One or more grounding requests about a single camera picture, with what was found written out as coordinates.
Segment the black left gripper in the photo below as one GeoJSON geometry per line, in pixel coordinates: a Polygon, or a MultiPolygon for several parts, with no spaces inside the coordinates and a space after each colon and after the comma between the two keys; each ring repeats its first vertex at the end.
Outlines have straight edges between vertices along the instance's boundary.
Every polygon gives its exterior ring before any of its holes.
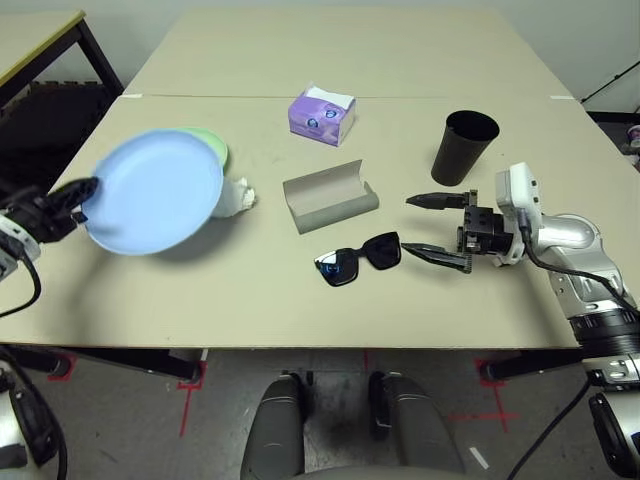
{"type": "Polygon", "coordinates": [[[73,210],[89,200],[98,186],[99,179],[93,176],[70,181],[50,194],[29,187],[2,198],[1,210],[38,243],[54,243],[88,220],[83,212],[73,210]]]}

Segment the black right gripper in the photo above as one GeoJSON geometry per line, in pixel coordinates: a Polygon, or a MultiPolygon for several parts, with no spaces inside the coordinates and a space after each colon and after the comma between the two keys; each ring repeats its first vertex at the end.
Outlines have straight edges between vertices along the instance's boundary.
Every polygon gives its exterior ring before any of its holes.
{"type": "Polygon", "coordinates": [[[401,244],[406,252],[428,263],[470,273],[474,255],[489,256],[500,262],[511,248],[511,233],[505,229],[503,215],[492,208],[478,206],[476,190],[462,194],[418,194],[407,198],[406,203],[429,210],[463,211],[463,222],[457,229],[458,253],[425,243],[401,244]]]}

